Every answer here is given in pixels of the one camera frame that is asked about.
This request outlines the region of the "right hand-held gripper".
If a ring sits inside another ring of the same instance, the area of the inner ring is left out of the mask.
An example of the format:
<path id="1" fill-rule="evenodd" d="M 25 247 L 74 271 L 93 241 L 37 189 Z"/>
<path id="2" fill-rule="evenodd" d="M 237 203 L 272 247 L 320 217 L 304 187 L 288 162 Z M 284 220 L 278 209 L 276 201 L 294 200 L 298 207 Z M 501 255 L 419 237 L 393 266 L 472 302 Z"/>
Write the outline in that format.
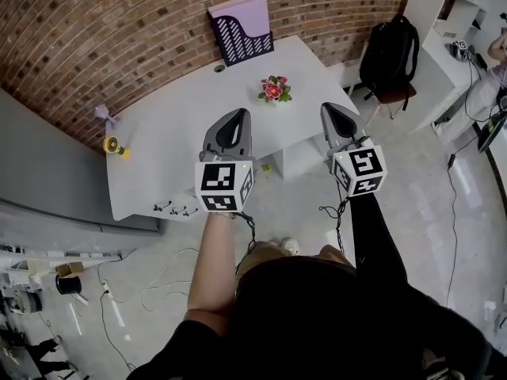
<path id="1" fill-rule="evenodd" d="M 325 162 L 346 195 L 351 198 L 378 191 L 387 166 L 381 146 L 367 134 L 362 118 L 342 105 L 325 102 L 321 121 L 329 145 Z"/>

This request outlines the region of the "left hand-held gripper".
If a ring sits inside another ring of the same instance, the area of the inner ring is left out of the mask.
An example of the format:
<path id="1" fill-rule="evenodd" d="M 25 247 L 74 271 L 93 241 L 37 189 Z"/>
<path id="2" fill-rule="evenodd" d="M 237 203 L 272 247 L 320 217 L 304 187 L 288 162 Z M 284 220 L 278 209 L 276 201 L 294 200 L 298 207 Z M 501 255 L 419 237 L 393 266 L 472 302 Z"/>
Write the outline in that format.
<path id="1" fill-rule="evenodd" d="M 254 186 L 251 115 L 227 113 L 206 132 L 195 164 L 195 193 L 209 213 L 240 213 Z"/>

